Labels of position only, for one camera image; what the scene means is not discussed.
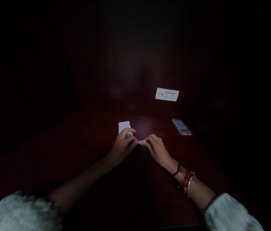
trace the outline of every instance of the hand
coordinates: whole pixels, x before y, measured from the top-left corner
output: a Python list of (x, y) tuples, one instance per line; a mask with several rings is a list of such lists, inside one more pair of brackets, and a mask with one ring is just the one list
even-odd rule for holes
[[(133, 128), (125, 128), (122, 130), (122, 133), (128, 134), (128, 132), (136, 133), (136, 130)], [(128, 144), (131, 141), (134, 141), (134, 143), (128, 147)], [(138, 139), (134, 136), (129, 136), (126, 138), (126, 135), (119, 134), (106, 157), (112, 164), (114, 164), (114, 166), (119, 165), (124, 159), (127, 158), (135, 146), (139, 144), (138, 142), (135, 143), (135, 141), (138, 141)]]
[(162, 139), (155, 134), (151, 134), (147, 136), (145, 140), (151, 143), (151, 145), (144, 143), (144, 146), (148, 148), (153, 159), (169, 173), (175, 173), (177, 171), (178, 162), (170, 156)]

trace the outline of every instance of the red string bracelet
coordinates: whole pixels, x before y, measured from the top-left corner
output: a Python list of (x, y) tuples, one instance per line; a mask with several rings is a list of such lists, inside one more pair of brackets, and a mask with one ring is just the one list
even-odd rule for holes
[(178, 163), (178, 169), (177, 172), (173, 173), (172, 176), (176, 176), (179, 173), (179, 169), (180, 169), (180, 163)]
[(193, 172), (193, 171), (185, 171), (183, 168), (181, 168), (180, 163), (178, 164), (177, 172), (173, 173), (172, 176), (176, 176), (179, 172), (185, 174), (184, 181), (183, 181), (183, 183), (181, 183), (181, 185), (183, 186), (183, 193), (187, 194), (188, 193), (188, 182), (190, 180), (190, 177), (195, 175), (195, 172)]

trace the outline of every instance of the white fluffy sleeve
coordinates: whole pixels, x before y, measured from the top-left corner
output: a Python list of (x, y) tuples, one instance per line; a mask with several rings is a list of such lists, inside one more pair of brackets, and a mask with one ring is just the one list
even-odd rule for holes
[(11, 194), (0, 201), (0, 231), (62, 230), (58, 210), (44, 199)]
[(212, 202), (204, 219), (207, 229), (211, 231), (263, 231), (260, 223), (248, 214), (246, 208), (227, 193)]

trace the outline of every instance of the phone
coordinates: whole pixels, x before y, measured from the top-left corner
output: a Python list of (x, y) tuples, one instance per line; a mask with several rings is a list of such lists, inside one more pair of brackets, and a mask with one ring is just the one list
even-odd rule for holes
[(172, 122), (174, 123), (176, 129), (181, 135), (192, 135), (191, 129), (188, 125), (181, 120), (181, 118), (173, 118)]

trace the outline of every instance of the wooden wall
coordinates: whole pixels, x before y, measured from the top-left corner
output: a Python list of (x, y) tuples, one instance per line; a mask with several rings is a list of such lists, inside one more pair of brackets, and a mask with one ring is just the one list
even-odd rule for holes
[(0, 157), (80, 109), (56, 9), (0, 3)]
[(235, 9), (191, 111), (194, 132), (271, 230), (271, 4)]
[[(64, 5), (62, 31), (82, 107), (185, 117), (220, 46), (226, 14), (215, 4), (184, 1)], [(155, 100), (157, 87), (179, 90), (178, 101)]]

